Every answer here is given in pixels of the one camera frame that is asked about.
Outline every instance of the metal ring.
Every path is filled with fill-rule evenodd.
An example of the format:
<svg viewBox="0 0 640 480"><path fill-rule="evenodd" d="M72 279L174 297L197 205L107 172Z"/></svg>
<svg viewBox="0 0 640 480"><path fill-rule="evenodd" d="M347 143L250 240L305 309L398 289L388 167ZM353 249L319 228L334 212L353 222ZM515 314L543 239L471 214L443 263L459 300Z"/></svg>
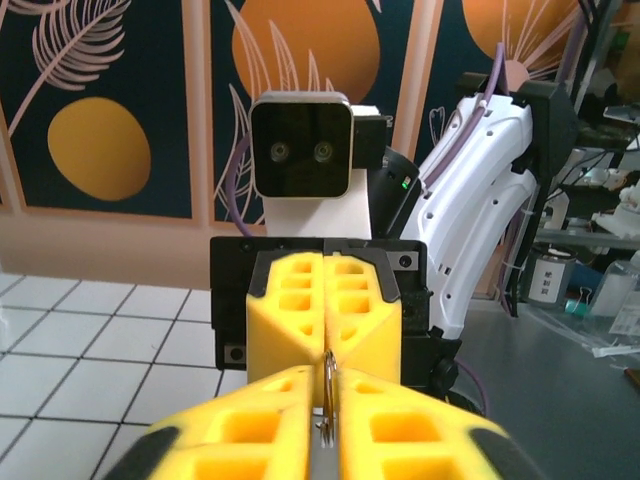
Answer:
<svg viewBox="0 0 640 480"><path fill-rule="evenodd" d="M331 350L324 354L324 405L322 406L322 421L316 426L320 429L322 444L333 447L336 438L335 406L333 404L333 387L337 370L336 357Z"/></svg>

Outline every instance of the black bracket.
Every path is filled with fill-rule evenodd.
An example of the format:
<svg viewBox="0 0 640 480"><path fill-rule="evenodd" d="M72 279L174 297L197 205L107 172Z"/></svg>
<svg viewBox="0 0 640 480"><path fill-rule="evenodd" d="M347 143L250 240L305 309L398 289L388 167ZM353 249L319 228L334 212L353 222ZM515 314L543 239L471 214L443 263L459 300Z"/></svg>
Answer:
<svg viewBox="0 0 640 480"><path fill-rule="evenodd" d="M300 251L342 252L377 268L383 296L402 300L401 383L443 398L457 376L455 355L460 340L444 340L429 328L427 247L411 240L214 237L210 242L211 326L216 331L216 366L246 370L246 295L258 253L281 257Z"/></svg>

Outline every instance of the tile grout line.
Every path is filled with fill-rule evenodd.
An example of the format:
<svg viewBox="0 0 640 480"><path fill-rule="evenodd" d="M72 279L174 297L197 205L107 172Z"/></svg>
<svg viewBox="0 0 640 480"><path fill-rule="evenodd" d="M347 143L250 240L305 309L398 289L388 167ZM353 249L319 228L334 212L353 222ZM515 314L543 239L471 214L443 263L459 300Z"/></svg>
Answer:
<svg viewBox="0 0 640 480"><path fill-rule="evenodd" d="M34 417L29 415L12 415L0 413L0 419L8 419L8 420L32 420ZM35 420L47 420L50 422L76 422L76 423L104 423L109 425L120 425L120 422L117 420L89 420L86 418L66 418L66 417L38 417ZM142 423L142 422L124 422L122 425L124 426L132 426L132 427L149 427L150 423Z"/></svg>
<svg viewBox="0 0 640 480"><path fill-rule="evenodd" d="M20 282L22 282L25 278L27 278L26 275L22 275L18 280L16 280L15 282L13 282L11 285L9 285L8 287L5 287L4 290L0 290L0 297L2 297L3 295L5 295L6 293L9 293L9 290L11 290L13 287L15 287L16 285L18 285Z"/></svg>
<svg viewBox="0 0 640 480"><path fill-rule="evenodd" d="M114 316L113 313L105 313L105 312L89 312L84 310L66 310L56 308L55 310L52 308L41 308L41 307L24 307L20 305L0 305L0 309L3 310L20 310L20 311L36 311L36 312L46 312L46 313L70 313L74 315L96 315L99 317L111 317ZM173 322L173 318L163 318L163 317L154 317L150 315L115 315L118 318L134 318L136 320L159 320L161 322ZM179 322L185 323L206 323L209 325L211 322L208 320L193 320L193 319L177 319Z"/></svg>
<svg viewBox="0 0 640 480"><path fill-rule="evenodd" d="M218 398L218 395L220 394L220 388L222 388L222 379L224 378L224 372L226 372L226 370L220 370L220 378L218 379L218 385L216 386L216 391L213 394L213 398Z"/></svg>
<svg viewBox="0 0 640 480"><path fill-rule="evenodd" d="M180 316L180 313L182 312L182 309L184 308L185 304L187 303L187 300L189 299L189 297L191 296L191 291L192 290L190 289L187 292L187 294L185 295L184 300L182 301L182 304L180 305L180 308L178 308L178 312L176 313L173 321L171 322L171 326L167 330L167 333L165 334L164 338L162 339L162 342L160 342L160 345L158 346L158 351L153 356L153 359L151 359L151 363L147 367L147 371L142 376L142 379L140 380L140 383L138 384L138 388L134 392L133 397L131 398L131 401L129 402L129 405L127 405L127 408L125 409L124 414L122 415L122 418L121 418L118 426L116 427L115 431L113 432L113 435L111 436L111 439L107 443L107 446L105 447L104 451L102 452L102 455L100 456L100 459L98 460L98 463L96 464L96 467L93 469L93 472L91 473L91 476L89 477L91 480L95 480L96 475L98 474L98 470L100 470L100 467L102 466L102 462L104 462L104 459L106 458L107 454L109 453L109 450L111 449L111 446L113 445L113 442L115 441L116 436L118 435L118 432L120 432L120 429L122 428L122 425L125 423L125 419L127 418L127 415L129 415L129 411L131 410L131 407L133 407L133 404L135 403L136 399L138 398L138 395L140 394L140 390L142 390L142 386L144 385L144 382L147 381L147 377L151 373L151 369L156 364L155 363L156 359L160 355L160 352L162 351L162 348L164 347L164 344L167 342L167 340L169 338L169 335L171 335L171 332L173 331L173 327L176 324L176 322L178 321L178 317Z"/></svg>
<svg viewBox="0 0 640 480"><path fill-rule="evenodd" d="M7 354L11 353L11 351L12 351L14 348L16 348L16 347L20 344L20 342L22 342L22 340L24 340L24 339L27 337L27 335L29 335L33 330L35 330L35 329L36 329L36 327L37 327L38 325L40 325L40 324L42 323L42 321L43 321L46 317L48 317L48 316L49 316L49 314L53 311L53 309L54 309L54 308L56 308L56 306L58 306L61 302L63 302L63 301L64 301L64 300L69 296L69 295L71 295L71 293L72 293L76 288L78 288L78 285L80 285L81 283L82 283L82 280L78 280L78 281L77 281L77 283L67 291L67 293L65 293L64 295L62 295L62 297L60 297L60 298L58 299L58 301L57 301L57 302L55 302L55 303L51 306L51 308L49 308L49 309L47 309L47 310L44 310L44 312L45 312L45 313L44 313L44 315L42 315L42 317L40 317L38 320L36 320L36 322L35 322L33 325L31 325L31 327L30 327L29 329L27 329L27 331L26 331L26 332L24 332L24 333L20 336L20 338L18 338L18 340L16 340L15 342L13 342L13 344L12 344L12 345L11 345L11 346L10 346L10 347L5 351L5 352L3 352L2 357L0 357L0 361L2 361L4 358L6 358Z"/></svg>
<svg viewBox="0 0 640 480"><path fill-rule="evenodd" d="M71 292L73 292L78 285L80 285L80 283L82 283L82 280L78 280L78 283L76 283L65 295L62 296L62 298L60 298L60 300L58 300L52 307L51 310L55 309L56 306L58 306L61 302L63 302L70 294ZM125 296L124 300L122 300L120 306L118 307L118 309L122 306L122 304L124 302L127 301L127 299L129 298L129 296L131 295L131 293L133 292L133 290L135 290L135 286L131 289L131 291ZM109 320L107 320L105 322L105 324L103 325L103 327L100 329L100 331L98 331L98 333L95 335L95 337L93 338L93 340L91 342L89 342L89 345L87 346L87 348L85 348L82 352L82 355L84 355L87 350L89 348L91 348L91 345L93 345L93 343L95 342L95 340L98 338L98 336L102 333L102 331L104 330L105 326L111 321L111 318L109 318ZM13 449L13 447L18 443L18 441L20 440L20 438L22 438L22 436L24 435L24 433L27 431L27 429L31 426L31 424L33 423L33 421L38 418L38 415L40 415L40 413L42 412L42 410L44 410L44 407L47 405L47 403L49 403L49 400L51 400L53 398L53 396L58 392L58 390L60 390L60 387L62 386L62 384L67 380L67 378L69 378L69 375L71 375L71 372L73 372L73 370L76 368L76 366L78 365L78 363L80 363L80 360L82 358L82 355L80 356L80 358L77 358L73 364L71 365L71 367L69 368L69 370L67 370L67 372L63 375L63 377L60 379L60 381L56 384L56 386L53 388L53 390L49 393L49 395L45 398L44 402L40 405L40 407L36 410L36 412L33 414L33 416L29 419L29 421L27 422L27 425L25 426L24 429L22 429L22 431L16 435L16 437L14 437L14 439L12 440L12 442L9 444L9 446L7 447L7 449L4 451L4 453L2 455L0 455L0 463L2 463L4 461L4 459L7 457L7 455L9 455L9 453L11 453L11 450Z"/></svg>
<svg viewBox="0 0 640 480"><path fill-rule="evenodd" d="M49 316L49 313L51 313L50 311L40 311L40 310L38 312L42 313L42 316L39 317L33 323L33 325L31 325L29 328L27 328L26 332L24 332L22 335L20 335L15 342L13 342L11 345L9 345L9 348L7 348L4 352L2 352L2 358L6 357L10 353L12 353L13 349L16 348L18 346L18 344L20 342L22 342L22 340L24 340L31 332L33 332L38 327L38 325L40 325L42 323L42 321Z"/></svg>
<svg viewBox="0 0 640 480"><path fill-rule="evenodd" d="M130 363L132 365L151 365L151 361L147 361L147 360L131 360L131 359L123 359L123 358L108 358L108 357L88 357L86 355L84 357L80 357L78 355L63 355L59 353L36 353L36 352L12 351L12 352L7 352L7 356L9 355L16 356L16 357L56 358L56 359L65 359L65 360L87 360L88 362ZM215 366L196 365L192 363L156 362L154 365L161 365L165 367L203 368L206 370L220 370Z"/></svg>
<svg viewBox="0 0 640 480"><path fill-rule="evenodd" d="M2 463L2 461L5 459L5 457L9 454L9 450L11 450L13 448L13 446L18 442L20 437L22 437L22 435L24 435L24 432L27 430L27 428L29 428L29 425L31 425L31 419L29 418L29 419L26 419L26 420L27 421L22 426L22 428L20 429L18 434L13 438L11 443L9 445L7 445L7 448L5 448L4 451L0 450L0 463Z"/></svg>

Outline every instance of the label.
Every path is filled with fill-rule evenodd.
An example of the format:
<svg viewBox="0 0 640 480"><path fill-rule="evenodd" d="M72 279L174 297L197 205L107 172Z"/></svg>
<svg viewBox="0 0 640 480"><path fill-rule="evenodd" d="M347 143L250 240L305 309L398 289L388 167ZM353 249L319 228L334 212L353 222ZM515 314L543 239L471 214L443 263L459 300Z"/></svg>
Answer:
<svg viewBox="0 0 640 480"><path fill-rule="evenodd" d="M640 292L627 295L609 333L640 336Z"/></svg>
<svg viewBox="0 0 640 480"><path fill-rule="evenodd" d="M529 298L541 303L556 303L565 265L538 260L533 271Z"/></svg>

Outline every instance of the wall mural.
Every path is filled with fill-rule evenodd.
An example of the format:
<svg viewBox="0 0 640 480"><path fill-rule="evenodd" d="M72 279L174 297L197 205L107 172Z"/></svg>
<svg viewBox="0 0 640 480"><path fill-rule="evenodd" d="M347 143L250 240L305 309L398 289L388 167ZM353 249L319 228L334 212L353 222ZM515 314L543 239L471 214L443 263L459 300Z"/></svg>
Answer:
<svg viewBox="0 0 640 480"><path fill-rule="evenodd" d="M212 0L215 220L236 201L247 223L262 205L245 155L236 198L224 178L265 90L336 90L395 115L413 0Z"/></svg>
<svg viewBox="0 0 640 480"><path fill-rule="evenodd" d="M444 133L457 98L453 85L464 72L489 73L496 44L505 45L507 81L553 78L579 13L566 0L447 0L433 59L431 81L416 149L421 163Z"/></svg>
<svg viewBox="0 0 640 480"><path fill-rule="evenodd" d="M4 178L2 178L2 175L0 174L0 212L4 212L9 208L9 205L7 205L7 201L4 200L4 198L6 197L5 188L6 187L4 185Z"/></svg>
<svg viewBox="0 0 640 480"><path fill-rule="evenodd" d="M182 34L179 1L0 0L25 207L192 217Z"/></svg>

